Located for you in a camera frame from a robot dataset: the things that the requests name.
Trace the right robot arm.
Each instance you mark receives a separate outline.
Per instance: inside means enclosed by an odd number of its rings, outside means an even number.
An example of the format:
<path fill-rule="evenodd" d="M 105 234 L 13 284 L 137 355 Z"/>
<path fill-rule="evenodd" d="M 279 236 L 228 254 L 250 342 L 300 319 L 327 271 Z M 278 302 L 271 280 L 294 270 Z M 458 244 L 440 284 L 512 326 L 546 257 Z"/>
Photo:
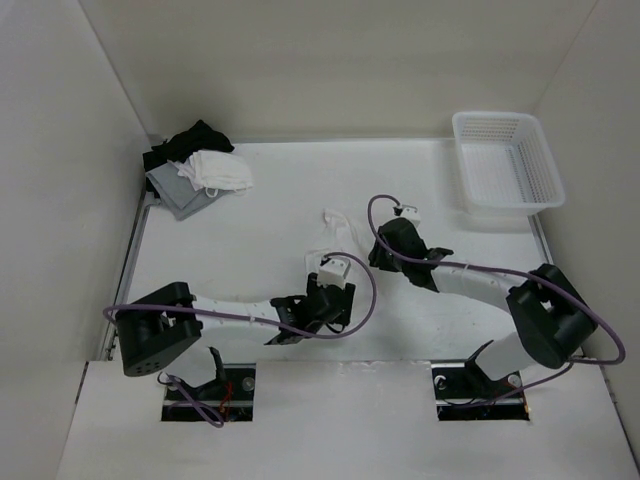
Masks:
<path fill-rule="evenodd" d="M 464 384 L 475 395 L 495 392 L 510 375 L 535 364 L 553 370 L 573 364 L 574 353 L 598 327 L 566 276 L 551 264 L 529 273 L 453 261 L 451 250 L 427 247 L 416 224 L 400 216 L 378 227 L 375 236 L 371 267 L 400 272 L 416 287 L 475 300 L 510 316 L 515 331 L 481 345 L 464 362 Z"/>

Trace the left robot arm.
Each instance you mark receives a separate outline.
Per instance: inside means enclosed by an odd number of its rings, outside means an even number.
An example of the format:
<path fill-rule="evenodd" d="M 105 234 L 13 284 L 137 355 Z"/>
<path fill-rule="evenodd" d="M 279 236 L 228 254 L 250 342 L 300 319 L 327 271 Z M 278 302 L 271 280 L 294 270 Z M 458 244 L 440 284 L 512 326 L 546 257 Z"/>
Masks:
<path fill-rule="evenodd" d="M 194 297 L 170 283 L 116 308 L 123 372 L 159 373 L 210 399 L 224 387 L 223 368 L 284 359 L 304 341 L 333 339 L 351 323 L 356 287 L 342 274 L 311 273 L 301 295 L 241 303 Z"/>

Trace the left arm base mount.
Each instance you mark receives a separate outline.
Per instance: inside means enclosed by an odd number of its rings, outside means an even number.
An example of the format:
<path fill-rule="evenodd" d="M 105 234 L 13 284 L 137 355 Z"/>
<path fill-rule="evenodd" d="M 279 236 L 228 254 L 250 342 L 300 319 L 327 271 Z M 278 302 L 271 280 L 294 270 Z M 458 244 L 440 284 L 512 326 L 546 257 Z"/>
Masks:
<path fill-rule="evenodd" d="M 202 403 L 201 409 L 210 420 L 219 421 L 212 413 L 212 410 L 215 410 L 225 423 L 252 422 L 254 417 L 256 365 L 226 365 L 225 375 L 225 381 L 212 380 L 197 388 L 183 384 L 183 388 L 195 400 Z M 161 412 L 161 420 L 163 422 L 205 422 L 205 419 L 196 408 L 169 381 L 165 373 L 158 374 L 156 382 L 164 388 L 164 401 Z"/>

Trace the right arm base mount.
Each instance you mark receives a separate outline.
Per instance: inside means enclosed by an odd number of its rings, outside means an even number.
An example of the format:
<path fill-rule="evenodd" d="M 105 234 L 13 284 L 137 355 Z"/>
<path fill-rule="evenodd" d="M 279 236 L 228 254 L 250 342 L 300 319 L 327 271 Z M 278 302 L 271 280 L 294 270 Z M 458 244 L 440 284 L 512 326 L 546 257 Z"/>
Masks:
<path fill-rule="evenodd" d="M 518 372 L 494 381 L 464 362 L 436 362 L 431 374 L 440 421 L 528 421 Z"/>

